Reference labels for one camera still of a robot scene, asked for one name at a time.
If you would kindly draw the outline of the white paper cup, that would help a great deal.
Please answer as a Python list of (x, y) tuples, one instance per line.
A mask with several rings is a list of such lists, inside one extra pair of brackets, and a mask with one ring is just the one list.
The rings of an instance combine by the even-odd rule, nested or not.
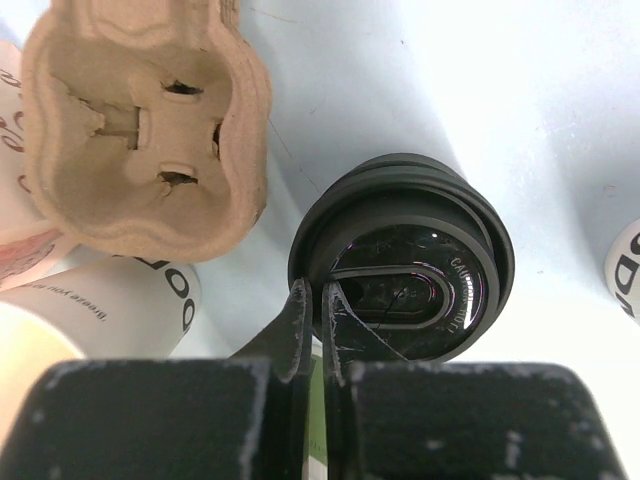
[(607, 288), (622, 310), (639, 323), (639, 220), (622, 230), (604, 263)]

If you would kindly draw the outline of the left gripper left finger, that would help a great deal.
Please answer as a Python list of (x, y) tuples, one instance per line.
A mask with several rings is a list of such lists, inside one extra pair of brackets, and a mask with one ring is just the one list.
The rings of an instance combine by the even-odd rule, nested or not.
[(280, 313), (231, 358), (268, 358), (276, 376), (291, 381), (300, 368), (304, 343), (309, 341), (306, 334), (311, 333), (312, 307), (309, 282), (295, 280)]

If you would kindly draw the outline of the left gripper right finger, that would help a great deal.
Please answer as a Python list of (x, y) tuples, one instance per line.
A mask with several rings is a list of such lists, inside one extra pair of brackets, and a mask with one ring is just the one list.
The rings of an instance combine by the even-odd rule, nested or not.
[(345, 385), (354, 362), (405, 360), (354, 313), (338, 282), (324, 285), (321, 311), (324, 371), (333, 383)]

